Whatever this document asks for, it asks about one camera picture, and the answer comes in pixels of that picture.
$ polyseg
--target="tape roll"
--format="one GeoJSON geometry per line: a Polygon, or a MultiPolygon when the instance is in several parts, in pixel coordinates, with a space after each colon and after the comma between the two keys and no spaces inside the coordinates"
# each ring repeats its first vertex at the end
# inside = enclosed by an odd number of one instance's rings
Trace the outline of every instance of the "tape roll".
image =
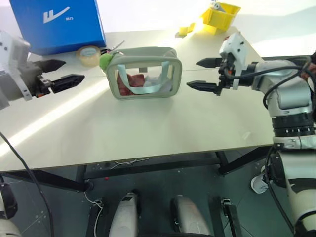
{"type": "Polygon", "coordinates": [[[95,67],[99,65],[101,51],[95,46],[85,46],[77,51],[77,58],[87,67],[95,67]]]}

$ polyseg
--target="table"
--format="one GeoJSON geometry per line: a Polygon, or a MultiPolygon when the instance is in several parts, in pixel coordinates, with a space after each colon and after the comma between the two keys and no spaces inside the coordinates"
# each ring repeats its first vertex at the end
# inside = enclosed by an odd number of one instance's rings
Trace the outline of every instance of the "table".
{"type": "MultiPolygon", "coordinates": [[[[103,72],[82,66],[74,52],[45,57],[67,62],[48,79],[75,73],[85,75],[84,81],[58,94],[14,101],[0,111],[1,131],[31,169],[269,145],[273,130],[261,93],[240,88],[218,97],[186,86],[197,79],[218,82],[217,69],[196,62],[219,57],[224,38],[236,31],[202,31],[183,39],[175,38],[175,30],[106,34],[109,47],[122,40],[126,48],[174,47],[183,73],[179,92],[170,98],[119,101],[103,72]]],[[[261,61],[246,44],[247,63],[261,61]]],[[[0,163],[0,172],[24,169],[7,145],[0,145],[0,163]]]]}

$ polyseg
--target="white logo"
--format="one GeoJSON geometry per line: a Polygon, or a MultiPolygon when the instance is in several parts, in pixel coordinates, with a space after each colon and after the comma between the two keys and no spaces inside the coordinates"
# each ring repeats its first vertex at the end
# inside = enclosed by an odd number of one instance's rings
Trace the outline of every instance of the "white logo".
{"type": "Polygon", "coordinates": [[[44,24],[47,22],[50,22],[52,20],[55,20],[57,17],[61,16],[69,9],[70,9],[70,7],[67,6],[64,10],[58,12],[56,15],[54,15],[54,10],[50,10],[49,13],[47,11],[44,12],[44,24]]]}

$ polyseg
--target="dark floor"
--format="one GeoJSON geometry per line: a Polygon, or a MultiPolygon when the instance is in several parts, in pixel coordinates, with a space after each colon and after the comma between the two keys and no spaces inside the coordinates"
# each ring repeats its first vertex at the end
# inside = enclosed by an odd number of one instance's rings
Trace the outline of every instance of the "dark floor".
{"type": "MultiPolygon", "coordinates": [[[[228,160],[234,160],[248,150],[227,151],[228,160]]],[[[290,237],[286,223],[279,213],[269,192],[258,195],[251,191],[249,183],[260,172],[262,162],[254,163],[225,177],[217,174],[217,165],[155,171],[93,180],[92,191],[87,192],[91,200],[104,197],[110,207],[98,225],[98,237],[106,237],[111,219],[120,199],[130,190],[141,191],[142,214],[139,233],[169,233],[169,201],[175,195],[189,197],[200,209],[212,230],[208,209],[209,197],[229,198],[237,206],[244,237],[290,237]]],[[[53,171],[67,178],[75,178],[76,168],[65,167],[53,171]]],[[[16,180],[6,178],[7,182],[16,180]]],[[[34,184],[19,181],[11,183],[19,204],[12,221],[23,237],[48,237],[49,223],[45,206],[34,184]]],[[[290,215],[286,190],[275,187],[276,194],[285,211],[290,215]]],[[[87,229],[89,209],[83,193],[65,191],[43,186],[53,211],[56,237],[84,237],[87,229]]],[[[229,225],[225,228],[231,237],[229,225]]]]}

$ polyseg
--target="white wall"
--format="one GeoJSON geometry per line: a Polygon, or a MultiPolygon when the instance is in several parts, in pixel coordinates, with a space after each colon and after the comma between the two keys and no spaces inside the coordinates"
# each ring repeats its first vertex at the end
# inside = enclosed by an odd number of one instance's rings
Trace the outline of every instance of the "white wall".
{"type": "MultiPolygon", "coordinates": [[[[237,26],[261,56],[312,54],[316,0],[223,0],[241,6],[237,26]]],[[[98,0],[105,32],[177,27],[210,0],[98,0]]],[[[8,0],[0,0],[0,29],[20,34],[8,0]]]]}

